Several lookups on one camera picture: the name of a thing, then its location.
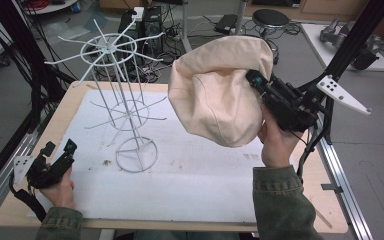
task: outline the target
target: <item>power strip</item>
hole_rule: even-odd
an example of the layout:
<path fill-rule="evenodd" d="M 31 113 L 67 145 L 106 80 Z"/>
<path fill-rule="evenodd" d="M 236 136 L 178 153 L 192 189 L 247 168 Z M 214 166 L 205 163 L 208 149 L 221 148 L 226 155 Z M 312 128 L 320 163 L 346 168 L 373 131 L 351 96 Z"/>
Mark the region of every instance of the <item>power strip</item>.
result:
<path fill-rule="evenodd" d="M 132 19 L 136 18 L 136 22 L 142 22 L 143 12 L 145 11 L 145 9 L 143 7 L 135 7 L 134 11 L 136 12 L 136 14 L 132 15 Z"/>

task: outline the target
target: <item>bracket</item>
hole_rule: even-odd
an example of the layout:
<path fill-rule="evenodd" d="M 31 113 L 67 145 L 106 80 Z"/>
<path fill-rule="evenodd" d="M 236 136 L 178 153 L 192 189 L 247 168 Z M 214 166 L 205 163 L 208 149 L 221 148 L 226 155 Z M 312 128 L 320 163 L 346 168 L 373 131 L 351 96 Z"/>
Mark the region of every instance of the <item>bracket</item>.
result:
<path fill-rule="evenodd" d="M 342 88 L 331 76 L 324 77 L 319 83 L 317 88 L 331 97 L 336 102 L 339 102 L 351 109 L 354 109 L 365 115 L 369 115 L 372 112 L 371 108 L 366 108 L 351 94 L 349 94 L 344 88 Z"/>
<path fill-rule="evenodd" d="M 14 184 L 20 185 L 30 166 L 34 162 L 33 156 L 15 156 L 14 158 Z"/>

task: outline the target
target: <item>green jacket sleeve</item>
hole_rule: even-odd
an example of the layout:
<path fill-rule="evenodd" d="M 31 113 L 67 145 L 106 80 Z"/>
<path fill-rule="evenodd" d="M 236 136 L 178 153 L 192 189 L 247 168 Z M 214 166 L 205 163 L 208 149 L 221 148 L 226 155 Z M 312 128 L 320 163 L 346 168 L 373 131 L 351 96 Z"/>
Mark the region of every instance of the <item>green jacket sleeve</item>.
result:
<path fill-rule="evenodd" d="M 53 207 L 46 214 L 36 240 L 80 240 L 82 219 L 79 211 Z"/>
<path fill-rule="evenodd" d="M 303 195 L 292 166 L 254 168 L 253 199 L 260 239 L 322 239 L 314 229 L 316 211 Z"/>

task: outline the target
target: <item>person's left hand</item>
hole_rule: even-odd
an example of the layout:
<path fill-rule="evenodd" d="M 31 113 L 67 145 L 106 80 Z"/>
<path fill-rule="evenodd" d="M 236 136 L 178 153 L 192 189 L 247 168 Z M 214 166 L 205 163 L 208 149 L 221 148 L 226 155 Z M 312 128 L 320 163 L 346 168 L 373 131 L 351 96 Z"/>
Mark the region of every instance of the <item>person's left hand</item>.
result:
<path fill-rule="evenodd" d="M 70 167 L 60 183 L 50 186 L 49 188 L 40 189 L 40 192 L 48 198 L 54 207 L 76 208 L 76 202 L 74 201 L 74 182 L 71 180 Z"/>

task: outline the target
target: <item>white triangular marker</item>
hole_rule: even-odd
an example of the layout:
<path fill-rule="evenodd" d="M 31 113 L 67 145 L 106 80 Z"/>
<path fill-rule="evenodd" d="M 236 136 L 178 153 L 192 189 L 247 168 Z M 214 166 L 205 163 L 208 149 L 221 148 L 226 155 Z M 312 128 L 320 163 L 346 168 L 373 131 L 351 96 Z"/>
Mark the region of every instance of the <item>white triangular marker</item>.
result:
<path fill-rule="evenodd" d="M 372 109 L 363 106 L 363 104 L 361 104 L 357 99 L 351 96 L 351 94 L 345 91 L 345 89 L 343 89 L 337 82 L 328 76 L 324 77 L 319 83 L 317 83 L 317 88 L 326 93 L 326 95 L 331 97 L 336 102 L 342 103 L 343 105 L 358 112 L 365 115 L 369 115 L 372 112 Z"/>

